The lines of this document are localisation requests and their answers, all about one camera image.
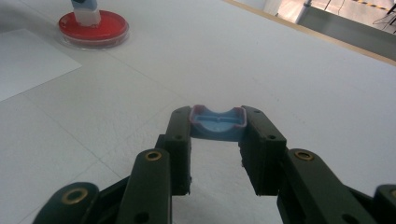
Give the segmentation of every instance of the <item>blue object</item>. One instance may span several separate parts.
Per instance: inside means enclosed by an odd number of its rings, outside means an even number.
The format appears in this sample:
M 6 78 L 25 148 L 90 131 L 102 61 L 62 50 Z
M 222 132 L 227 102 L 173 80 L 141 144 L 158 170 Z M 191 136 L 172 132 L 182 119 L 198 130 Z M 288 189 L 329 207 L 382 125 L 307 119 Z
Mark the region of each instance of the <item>blue object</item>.
M 72 0 L 73 8 L 84 8 L 89 10 L 96 10 L 98 3 L 96 0 Z
M 245 108 L 234 107 L 224 113 L 195 105 L 190 113 L 191 137 L 238 142 L 247 126 Z

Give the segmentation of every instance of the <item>white tile floor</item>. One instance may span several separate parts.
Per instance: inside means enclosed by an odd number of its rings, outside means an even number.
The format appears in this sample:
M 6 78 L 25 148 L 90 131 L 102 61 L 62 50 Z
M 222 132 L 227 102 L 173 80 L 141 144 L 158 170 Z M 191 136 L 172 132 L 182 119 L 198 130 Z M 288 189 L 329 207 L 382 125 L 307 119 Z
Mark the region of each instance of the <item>white tile floor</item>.
M 394 65 L 221 1 L 99 5 L 130 23 L 122 46 L 59 44 L 67 1 L 0 1 L 0 33 L 27 29 L 82 65 L 0 102 L 1 224 L 31 223 L 66 184 L 104 189 L 127 176 L 183 105 L 257 107 L 346 184 L 372 194 L 396 182 Z M 281 223 L 276 199 L 254 195 L 236 144 L 194 140 L 191 159 L 191 196 L 174 199 L 174 223 Z

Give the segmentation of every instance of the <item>plastic container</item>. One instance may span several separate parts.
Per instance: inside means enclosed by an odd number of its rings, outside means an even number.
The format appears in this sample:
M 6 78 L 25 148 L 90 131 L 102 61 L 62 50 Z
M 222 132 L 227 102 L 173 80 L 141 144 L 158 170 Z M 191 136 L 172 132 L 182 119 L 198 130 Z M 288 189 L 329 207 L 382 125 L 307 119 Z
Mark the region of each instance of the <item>plastic container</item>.
M 74 12 L 59 19 L 61 40 L 64 44 L 80 49 L 108 49 L 116 47 L 128 38 L 128 22 L 120 15 L 100 10 L 101 21 L 94 26 L 81 26 Z
M 190 113 L 191 137 L 238 142 L 247 126 L 245 108 L 234 107 L 216 113 L 204 105 L 195 105 Z

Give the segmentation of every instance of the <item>brass screw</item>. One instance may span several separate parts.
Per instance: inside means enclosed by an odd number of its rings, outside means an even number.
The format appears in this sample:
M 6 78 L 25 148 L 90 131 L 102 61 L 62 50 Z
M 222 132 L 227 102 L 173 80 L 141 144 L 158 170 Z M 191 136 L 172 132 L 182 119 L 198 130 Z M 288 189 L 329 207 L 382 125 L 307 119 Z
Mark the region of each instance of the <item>brass screw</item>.
M 396 198 L 396 189 L 390 192 L 390 194 L 393 196 L 393 198 Z
M 312 161 L 315 157 L 307 151 L 296 151 L 294 153 L 294 156 L 296 156 L 298 159 L 303 160 L 303 161 Z
M 88 191 L 84 188 L 70 189 L 62 196 L 62 203 L 75 204 L 87 197 Z
M 163 154 L 161 154 L 159 151 L 150 151 L 146 154 L 146 160 L 148 161 L 157 161 L 159 160 Z

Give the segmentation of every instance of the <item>white paper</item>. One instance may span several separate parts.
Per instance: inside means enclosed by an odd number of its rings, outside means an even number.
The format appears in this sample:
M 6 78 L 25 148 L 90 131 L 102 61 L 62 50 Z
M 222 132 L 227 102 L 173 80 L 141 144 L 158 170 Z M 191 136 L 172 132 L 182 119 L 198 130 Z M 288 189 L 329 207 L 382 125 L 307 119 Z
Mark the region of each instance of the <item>white paper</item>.
M 0 34 L 0 101 L 81 67 L 27 30 Z

